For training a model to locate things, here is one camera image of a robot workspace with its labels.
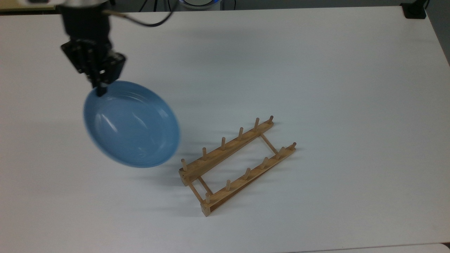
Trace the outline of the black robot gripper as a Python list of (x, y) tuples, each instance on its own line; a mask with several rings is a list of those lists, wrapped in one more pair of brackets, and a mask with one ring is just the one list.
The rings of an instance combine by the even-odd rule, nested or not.
[(97, 88), (98, 97), (107, 93), (107, 85), (120, 77), (126, 63), (126, 56), (112, 50), (109, 43), (78, 39), (60, 48), (77, 72), (85, 74), (92, 88)]

